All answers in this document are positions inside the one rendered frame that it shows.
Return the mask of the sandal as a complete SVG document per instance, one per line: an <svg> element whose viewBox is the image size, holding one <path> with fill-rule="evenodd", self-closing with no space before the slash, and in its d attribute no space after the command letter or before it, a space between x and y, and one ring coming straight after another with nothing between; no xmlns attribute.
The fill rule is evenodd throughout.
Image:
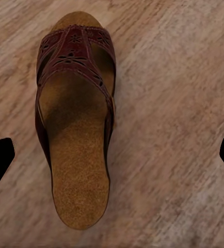
<svg viewBox="0 0 224 248"><path fill-rule="evenodd" d="M106 211L107 151L116 123L116 56L91 14L66 14L41 40L37 55L35 128L51 169L62 222L95 225Z"/></svg>

